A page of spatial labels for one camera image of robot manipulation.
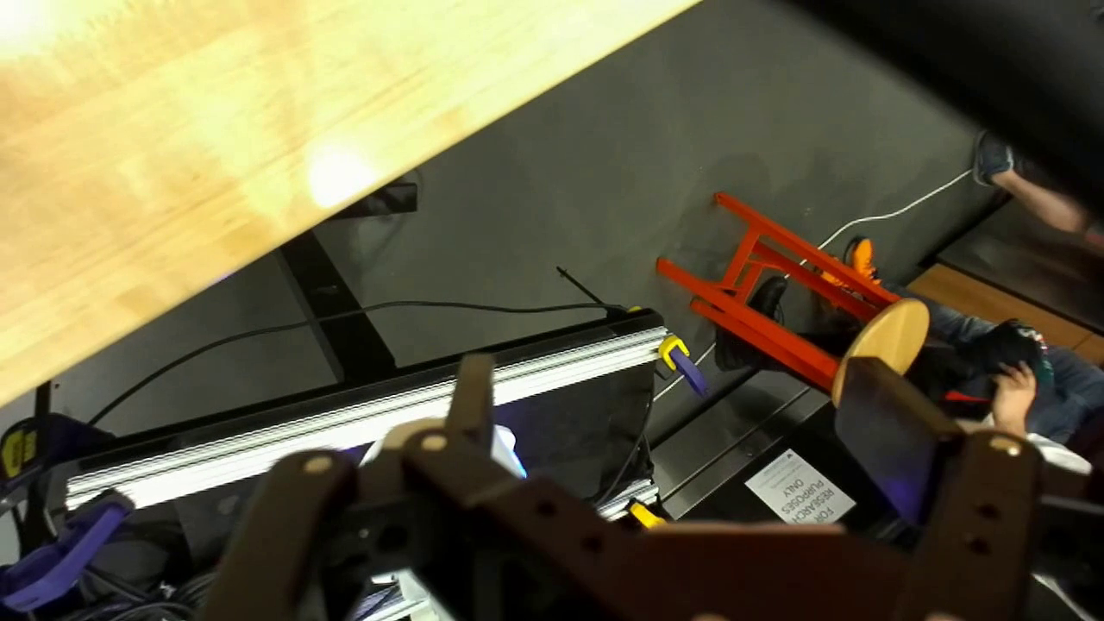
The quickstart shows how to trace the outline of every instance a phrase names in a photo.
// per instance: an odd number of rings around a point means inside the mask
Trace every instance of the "blue object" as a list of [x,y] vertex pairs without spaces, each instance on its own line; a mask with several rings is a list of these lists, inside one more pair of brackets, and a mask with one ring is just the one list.
[[0,573],[0,604],[30,615],[44,604],[61,601],[99,547],[122,531],[128,507],[105,504],[96,516],[76,523],[66,537],[35,547],[21,561]]
[[705,393],[709,393],[709,379],[705,379],[701,366],[695,366],[695,359],[685,355],[685,351],[674,351],[674,363],[678,363],[681,375],[686,379],[686,387],[689,387],[697,396],[705,396]]

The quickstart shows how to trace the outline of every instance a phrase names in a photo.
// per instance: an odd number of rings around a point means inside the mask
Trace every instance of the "dark floor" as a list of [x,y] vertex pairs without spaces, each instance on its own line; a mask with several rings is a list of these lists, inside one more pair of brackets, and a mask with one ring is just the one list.
[[[455,295],[661,307],[697,351],[709,327],[654,277],[657,252],[695,269],[725,262],[735,223],[709,209],[731,189],[822,241],[849,216],[893,209],[963,171],[976,128],[772,0],[715,0],[416,171],[423,209],[326,223],[323,238],[364,304]],[[969,221],[985,189],[960,182],[922,209],[862,229],[886,277]],[[111,351],[59,375],[57,409],[94,407],[141,371],[220,333],[303,318],[288,274],[263,258]],[[386,310],[402,363],[574,323],[587,313],[498,318]],[[141,432],[328,383],[311,331],[210,351],[128,400],[105,428]]]

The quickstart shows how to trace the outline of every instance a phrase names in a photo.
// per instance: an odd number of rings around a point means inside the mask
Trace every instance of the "white strip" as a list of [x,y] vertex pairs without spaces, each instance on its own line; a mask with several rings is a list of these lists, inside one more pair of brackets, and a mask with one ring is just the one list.
[[[648,327],[640,333],[623,333],[611,341],[504,366],[495,371],[495,402],[510,402],[631,366],[647,366],[657,359],[664,333],[668,327]],[[451,387],[455,379],[443,379],[406,393],[339,407],[309,421],[274,424],[244,433],[229,433],[208,446],[175,447],[166,454],[79,471],[66,485],[66,507],[76,512],[79,504],[107,489],[133,497],[136,507],[153,507],[199,489],[254,479],[274,470],[278,458],[295,451],[347,451],[365,442],[380,442],[390,428],[403,421],[446,419]]]

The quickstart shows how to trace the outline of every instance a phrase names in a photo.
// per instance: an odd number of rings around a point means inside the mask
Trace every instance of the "red object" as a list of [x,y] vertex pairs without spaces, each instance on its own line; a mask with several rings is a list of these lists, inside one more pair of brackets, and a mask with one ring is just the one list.
[[731,194],[719,194],[715,206],[731,209],[747,223],[725,277],[705,281],[671,258],[657,258],[657,274],[695,295],[695,313],[750,341],[795,375],[830,393],[838,359],[772,318],[751,310],[750,295],[757,294],[758,281],[771,274],[791,277],[791,282],[824,295],[833,307],[858,318],[862,323],[893,307],[899,295]]

